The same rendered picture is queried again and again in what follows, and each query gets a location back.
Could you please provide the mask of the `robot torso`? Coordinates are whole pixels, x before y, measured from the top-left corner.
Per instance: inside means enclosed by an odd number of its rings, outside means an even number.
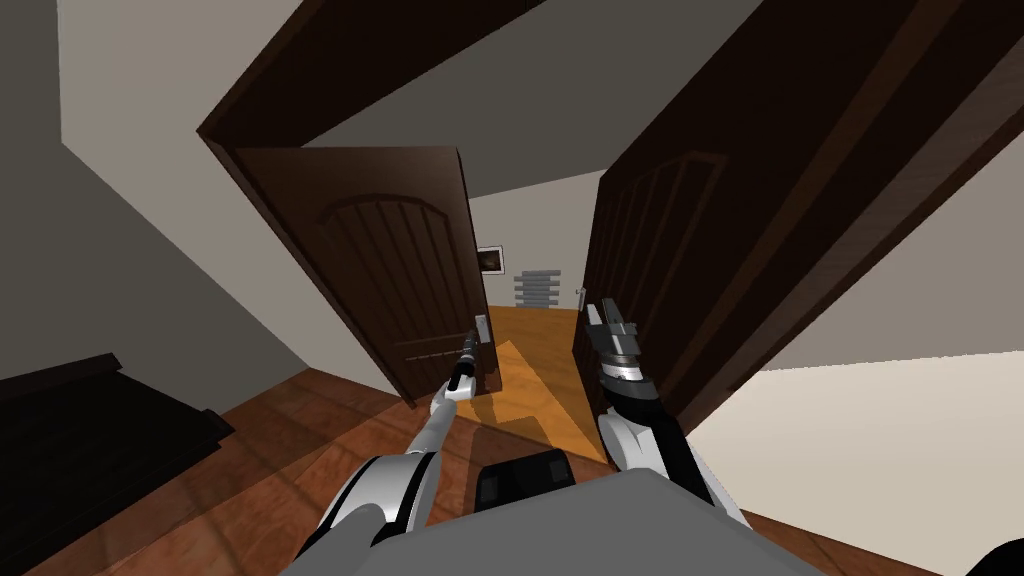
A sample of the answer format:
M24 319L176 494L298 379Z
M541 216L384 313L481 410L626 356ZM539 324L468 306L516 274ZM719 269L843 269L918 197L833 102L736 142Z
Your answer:
M577 483L558 449L486 466L473 512L428 525L439 450L362 463L280 576L939 576L702 499L643 467Z

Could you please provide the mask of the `black low cabinet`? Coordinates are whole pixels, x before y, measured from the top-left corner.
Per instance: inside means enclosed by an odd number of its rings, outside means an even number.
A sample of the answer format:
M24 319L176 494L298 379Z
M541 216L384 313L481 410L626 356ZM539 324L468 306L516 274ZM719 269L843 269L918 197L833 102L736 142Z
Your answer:
M125 375L111 353L0 380L0 576L24 576L232 430Z

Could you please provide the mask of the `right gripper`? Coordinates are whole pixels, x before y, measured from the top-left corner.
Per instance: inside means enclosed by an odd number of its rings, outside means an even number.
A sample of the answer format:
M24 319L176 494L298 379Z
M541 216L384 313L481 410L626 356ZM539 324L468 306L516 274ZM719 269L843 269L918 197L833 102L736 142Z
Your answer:
M600 362L609 365L635 365L640 355L635 323L626 322L612 298L604 298L605 323L595 304L586 305L589 326L595 326L595 349Z

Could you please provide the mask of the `dark brown door leaf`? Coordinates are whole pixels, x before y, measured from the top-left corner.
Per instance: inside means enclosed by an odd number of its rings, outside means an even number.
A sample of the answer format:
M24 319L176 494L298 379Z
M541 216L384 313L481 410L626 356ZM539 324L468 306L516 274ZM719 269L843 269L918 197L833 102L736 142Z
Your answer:
M396 393L434 394L489 317L458 151L242 148L236 163ZM478 394L503 387L493 339L476 378Z
M602 176L584 284L682 417L800 280L771 272L864 136L919 0L761 0Z

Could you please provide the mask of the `grey slatted radiator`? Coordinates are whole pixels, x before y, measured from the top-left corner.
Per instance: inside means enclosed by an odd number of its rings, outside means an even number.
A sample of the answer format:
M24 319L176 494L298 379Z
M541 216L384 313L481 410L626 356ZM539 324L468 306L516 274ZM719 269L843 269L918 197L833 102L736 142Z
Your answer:
M560 290L559 270L527 270L513 277L516 307L554 308Z

